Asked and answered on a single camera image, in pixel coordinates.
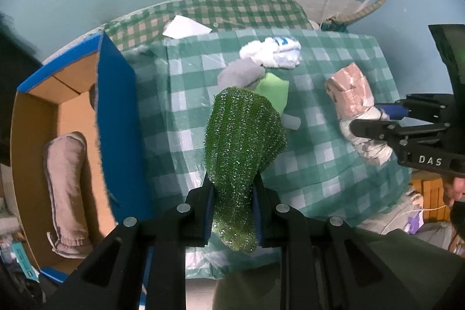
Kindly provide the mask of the person hand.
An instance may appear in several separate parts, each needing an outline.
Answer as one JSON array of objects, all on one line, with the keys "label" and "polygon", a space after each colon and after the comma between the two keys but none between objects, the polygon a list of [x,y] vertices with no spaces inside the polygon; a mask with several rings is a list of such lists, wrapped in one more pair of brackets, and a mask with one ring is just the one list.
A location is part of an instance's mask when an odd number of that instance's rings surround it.
[{"label": "person hand", "polygon": [[444,202],[451,208],[464,195],[465,179],[453,178],[451,176],[443,177]]}]

